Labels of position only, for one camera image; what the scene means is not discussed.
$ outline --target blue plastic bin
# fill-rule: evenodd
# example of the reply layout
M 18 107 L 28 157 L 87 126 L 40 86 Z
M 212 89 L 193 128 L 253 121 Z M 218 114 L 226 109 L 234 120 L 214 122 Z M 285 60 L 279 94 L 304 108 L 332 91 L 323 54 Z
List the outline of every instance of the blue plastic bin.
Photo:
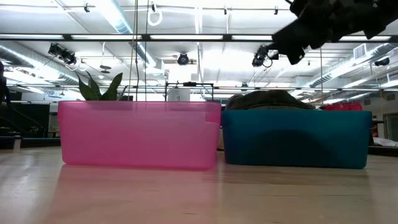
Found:
M 231 110 L 224 111 L 222 119 L 228 164 L 366 166 L 371 112 Z

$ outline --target dark cloth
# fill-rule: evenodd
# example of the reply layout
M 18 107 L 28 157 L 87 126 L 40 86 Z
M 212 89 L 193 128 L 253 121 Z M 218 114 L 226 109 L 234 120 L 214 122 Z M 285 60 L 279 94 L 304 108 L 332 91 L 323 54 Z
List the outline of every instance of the dark cloth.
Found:
M 6 97 L 7 79 L 4 77 L 4 65 L 0 62 L 0 106 Z
M 247 109 L 306 109 L 314 106 L 303 103 L 285 90 L 254 91 L 247 95 L 234 95 L 226 105 L 226 110 Z

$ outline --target hanging wire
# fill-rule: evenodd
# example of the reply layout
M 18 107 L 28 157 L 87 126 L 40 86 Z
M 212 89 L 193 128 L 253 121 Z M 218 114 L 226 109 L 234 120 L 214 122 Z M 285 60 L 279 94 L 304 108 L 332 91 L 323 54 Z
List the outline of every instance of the hanging wire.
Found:
M 135 5 L 135 16 L 136 16 L 136 18 L 134 20 L 134 22 L 135 22 L 134 28 L 136 29 L 136 31 L 135 31 L 136 35 L 138 35 L 138 0 L 136 0 L 136 5 Z M 138 70 L 138 51 L 137 50 L 136 50 L 136 69 L 137 69 L 136 101 L 138 101 L 139 70 Z
M 147 0 L 147 22 L 145 27 L 145 35 L 148 34 L 148 15 L 149 15 L 149 0 Z M 144 79 L 145 79 L 145 102 L 147 101 L 147 42 L 145 41 L 145 60 L 144 60 Z
M 323 60 L 322 60 L 322 47 L 319 49 L 321 53 L 321 80 L 323 79 Z M 323 82 L 321 82 L 321 95 L 323 95 Z
M 134 9 L 137 7 L 137 0 L 135 1 L 135 6 L 134 6 Z M 136 20 L 136 15 L 137 15 L 137 11 L 135 11 L 135 13 L 134 13 L 134 20 Z M 133 56 L 133 54 L 134 54 L 134 29 L 132 30 L 132 40 L 131 40 L 131 42 L 132 42 L 132 45 L 131 45 L 131 59 L 130 59 L 130 76 L 129 76 L 129 94 L 128 94 L 128 99 L 127 100 L 129 100 L 130 99 L 130 88 L 131 88 L 131 73 L 132 73 L 132 56 Z

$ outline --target plastic bin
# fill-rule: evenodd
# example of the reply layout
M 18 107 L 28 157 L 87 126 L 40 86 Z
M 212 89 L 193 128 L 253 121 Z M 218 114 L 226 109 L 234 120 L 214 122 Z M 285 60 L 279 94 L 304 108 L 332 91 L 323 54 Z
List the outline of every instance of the plastic bin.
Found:
M 362 169 L 367 111 L 231 110 L 223 112 L 229 164 Z
M 325 110 L 328 111 L 362 111 L 360 103 L 336 103 L 334 105 L 326 105 Z
M 67 164 L 210 169 L 221 105 L 207 102 L 62 101 Z

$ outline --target red object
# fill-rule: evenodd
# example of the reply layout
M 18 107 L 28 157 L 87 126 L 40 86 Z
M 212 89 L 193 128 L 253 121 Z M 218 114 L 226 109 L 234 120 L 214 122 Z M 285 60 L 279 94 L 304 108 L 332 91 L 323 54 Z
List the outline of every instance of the red object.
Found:
M 328 111 L 362 111 L 360 103 L 336 103 L 334 105 L 327 105 L 325 110 Z

